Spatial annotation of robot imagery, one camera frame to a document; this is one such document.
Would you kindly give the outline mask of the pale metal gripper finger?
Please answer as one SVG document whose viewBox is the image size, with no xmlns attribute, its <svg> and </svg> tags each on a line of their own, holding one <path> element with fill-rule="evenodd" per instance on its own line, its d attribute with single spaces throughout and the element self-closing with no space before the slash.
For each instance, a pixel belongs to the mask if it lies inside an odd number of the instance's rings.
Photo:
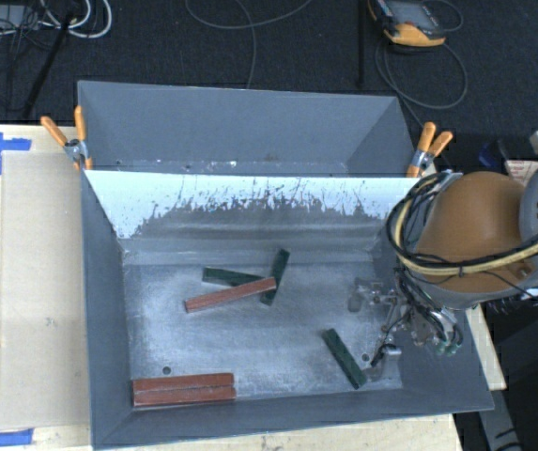
<svg viewBox="0 0 538 451">
<path fill-rule="evenodd" d="M 390 285 L 375 279 L 357 277 L 354 280 L 354 287 L 357 293 L 369 297 L 386 297 L 391 296 L 394 293 L 394 290 Z"/>
<path fill-rule="evenodd" d="M 373 306 L 393 306 L 396 296 L 393 294 L 380 294 L 374 292 L 352 292 L 347 299 L 347 310 L 350 313 L 359 313 L 365 308 Z"/>
</svg>

